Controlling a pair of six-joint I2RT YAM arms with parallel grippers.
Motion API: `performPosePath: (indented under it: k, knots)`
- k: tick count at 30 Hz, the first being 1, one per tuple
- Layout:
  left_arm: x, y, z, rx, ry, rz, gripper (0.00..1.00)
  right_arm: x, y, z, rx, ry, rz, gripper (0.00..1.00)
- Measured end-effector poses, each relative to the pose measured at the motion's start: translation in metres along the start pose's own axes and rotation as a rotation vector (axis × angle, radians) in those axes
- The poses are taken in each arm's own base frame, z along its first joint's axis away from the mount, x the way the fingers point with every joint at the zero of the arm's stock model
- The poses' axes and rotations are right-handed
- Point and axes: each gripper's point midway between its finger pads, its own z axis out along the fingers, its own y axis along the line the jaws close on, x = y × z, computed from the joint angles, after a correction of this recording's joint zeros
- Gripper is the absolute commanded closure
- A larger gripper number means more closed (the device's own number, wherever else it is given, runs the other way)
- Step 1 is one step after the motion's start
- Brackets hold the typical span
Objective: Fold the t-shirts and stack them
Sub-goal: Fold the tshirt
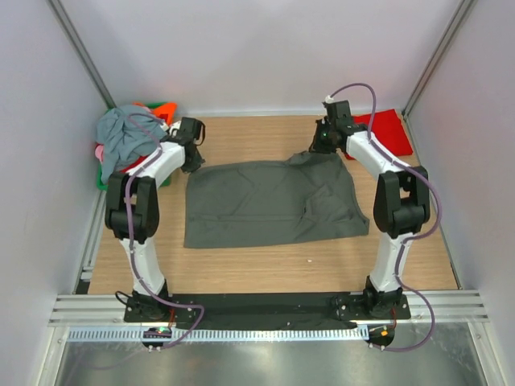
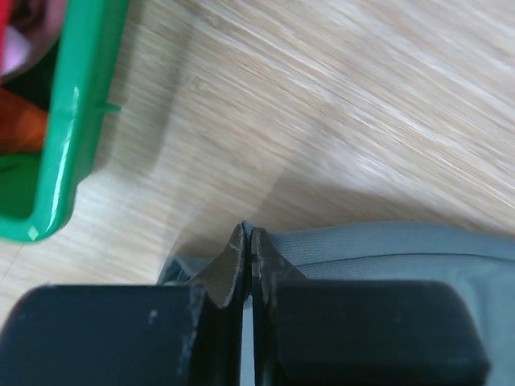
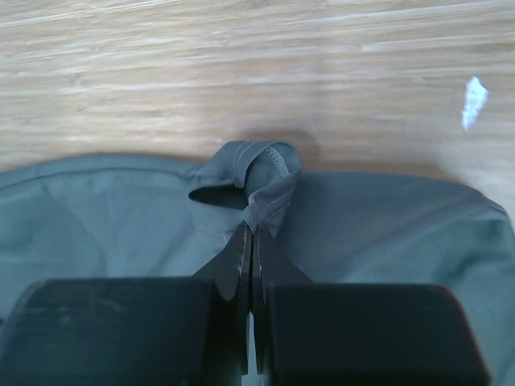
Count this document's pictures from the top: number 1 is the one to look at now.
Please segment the dark grey t shirt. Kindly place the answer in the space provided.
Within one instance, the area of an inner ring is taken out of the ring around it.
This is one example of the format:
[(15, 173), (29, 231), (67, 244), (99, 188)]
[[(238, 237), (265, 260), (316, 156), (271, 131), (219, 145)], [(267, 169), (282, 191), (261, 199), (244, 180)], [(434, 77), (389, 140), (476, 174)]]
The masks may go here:
[(186, 189), (187, 248), (248, 248), (366, 236), (352, 176), (338, 154), (210, 166)]

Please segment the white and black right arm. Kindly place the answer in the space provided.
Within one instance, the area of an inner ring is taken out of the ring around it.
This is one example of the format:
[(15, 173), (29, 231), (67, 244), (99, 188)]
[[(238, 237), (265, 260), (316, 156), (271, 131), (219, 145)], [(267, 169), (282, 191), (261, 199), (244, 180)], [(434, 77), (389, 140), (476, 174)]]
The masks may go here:
[(316, 122), (309, 150), (322, 154), (342, 150), (377, 181), (373, 219), (381, 239), (358, 304), (370, 318), (388, 318), (402, 302), (400, 280), (414, 237), (430, 219), (429, 189), (420, 179), (426, 178), (427, 172), (421, 166), (412, 169), (387, 150), (365, 124), (356, 123), (348, 101), (327, 97), (323, 106), (326, 115)]

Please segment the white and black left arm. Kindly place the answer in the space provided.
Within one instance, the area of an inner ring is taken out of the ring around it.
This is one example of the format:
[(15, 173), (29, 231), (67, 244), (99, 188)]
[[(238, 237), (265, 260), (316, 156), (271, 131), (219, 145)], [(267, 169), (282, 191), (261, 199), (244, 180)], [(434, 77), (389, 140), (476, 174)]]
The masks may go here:
[(134, 119), (130, 124), (140, 129), (156, 145), (143, 162), (126, 172), (109, 177), (105, 201), (105, 225), (120, 241), (129, 259), (134, 285), (132, 294), (122, 303), (127, 322), (164, 322), (171, 318), (176, 304), (169, 298), (167, 281), (159, 267), (154, 235), (160, 220), (158, 188), (180, 169), (198, 170), (204, 159), (198, 151), (205, 139), (205, 124), (184, 117), (158, 139)]

